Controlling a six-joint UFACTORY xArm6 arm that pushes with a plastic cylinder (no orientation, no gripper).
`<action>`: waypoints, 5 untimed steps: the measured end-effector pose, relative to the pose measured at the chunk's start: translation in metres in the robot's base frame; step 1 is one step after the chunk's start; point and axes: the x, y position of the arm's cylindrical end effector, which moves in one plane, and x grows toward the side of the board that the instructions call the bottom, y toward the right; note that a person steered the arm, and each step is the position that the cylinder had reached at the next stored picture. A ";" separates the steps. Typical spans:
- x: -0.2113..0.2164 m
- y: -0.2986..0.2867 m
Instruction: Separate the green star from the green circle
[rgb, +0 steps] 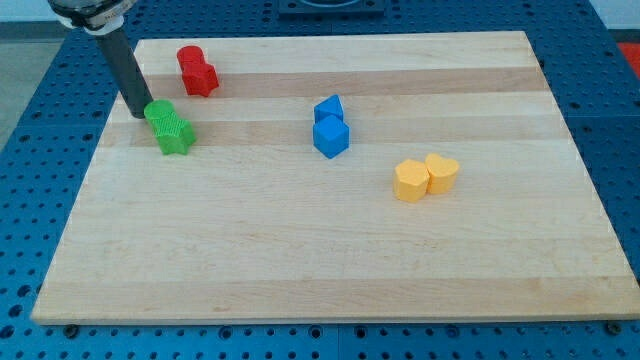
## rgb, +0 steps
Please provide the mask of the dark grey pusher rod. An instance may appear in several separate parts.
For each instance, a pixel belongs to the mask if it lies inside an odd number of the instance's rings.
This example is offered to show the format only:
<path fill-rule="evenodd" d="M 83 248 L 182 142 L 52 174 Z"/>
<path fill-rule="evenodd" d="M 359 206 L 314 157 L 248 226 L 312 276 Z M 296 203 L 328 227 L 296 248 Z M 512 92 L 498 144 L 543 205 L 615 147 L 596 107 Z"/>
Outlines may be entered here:
<path fill-rule="evenodd" d="M 95 37 L 119 91 L 134 118 L 144 119 L 153 101 L 149 87 L 122 28 Z"/>

